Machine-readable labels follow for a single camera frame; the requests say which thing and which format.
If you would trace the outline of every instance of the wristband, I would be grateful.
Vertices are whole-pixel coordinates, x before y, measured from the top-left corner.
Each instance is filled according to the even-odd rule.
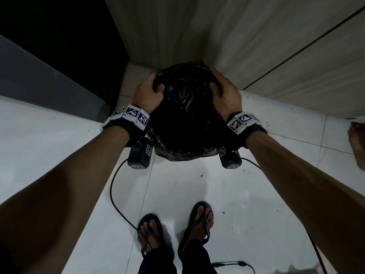
[[[116,111],[101,126],[101,132],[111,126],[119,126],[129,133],[127,147],[139,142],[146,135],[150,116],[143,109],[134,105]]]
[[[254,131],[262,131],[267,134],[267,131],[262,127],[262,122],[252,113],[248,112],[235,112],[231,114],[227,120],[227,126],[236,134],[233,135],[230,132],[233,135],[230,138],[244,148],[247,148],[246,140]]]

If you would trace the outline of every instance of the leg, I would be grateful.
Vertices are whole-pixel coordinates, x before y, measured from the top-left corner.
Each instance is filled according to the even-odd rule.
[[[158,229],[155,220],[150,220],[149,225],[154,231],[155,237],[158,238]],[[148,225],[146,222],[140,226],[138,233],[138,242],[144,244],[144,234]],[[146,254],[139,268],[139,274],[176,274],[176,267],[172,261],[171,255],[167,248],[163,247],[163,243],[159,242],[155,237],[148,238]]]
[[[348,133],[356,163],[361,170],[365,171],[365,124],[351,122]]]
[[[207,217],[208,228],[212,228],[213,215],[208,209],[204,211],[202,206],[198,207],[195,220],[198,220],[204,213]],[[215,269],[211,265],[211,261],[207,250],[202,246],[202,241],[206,236],[206,232],[203,227],[203,223],[196,226],[190,233],[189,239],[186,242],[185,247],[182,249],[182,273],[208,273],[217,274]]]

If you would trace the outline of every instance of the person's left arm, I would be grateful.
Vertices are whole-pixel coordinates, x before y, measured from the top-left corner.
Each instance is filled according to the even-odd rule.
[[[155,76],[151,73],[132,99],[148,114],[163,99],[162,85],[158,92],[152,90]],[[129,139],[125,129],[108,127],[0,205],[5,272],[62,272]]]

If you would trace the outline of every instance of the person's right arm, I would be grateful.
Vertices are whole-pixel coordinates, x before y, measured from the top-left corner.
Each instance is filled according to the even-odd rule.
[[[220,95],[211,84],[214,105],[227,120],[242,111],[237,88],[222,73]],[[365,258],[365,197],[302,160],[264,132],[249,135],[246,145],[281,198],[295,213],[339,274],[362,273]]]

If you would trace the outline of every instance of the hand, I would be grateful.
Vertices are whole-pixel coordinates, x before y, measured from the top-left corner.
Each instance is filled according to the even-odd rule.
[[[217,112],[222,116],[225,122],[234,112],[242,112],[242,97],[238,89],[228,80],[221,72],[215,68],[210,69],[217,80],[221,83],[223,94],[219,93],[215,83],[210,83],[213,92],[213,104]]]
[[[131,105],[142,108],[146,113],[151,114],[163,99],[163,91],[165,86],[160,84],[157,87],[157,92],[152,89],[153,80],[155,79],[157,71],[151,72],[148,77],[137,87],[134,92]]]

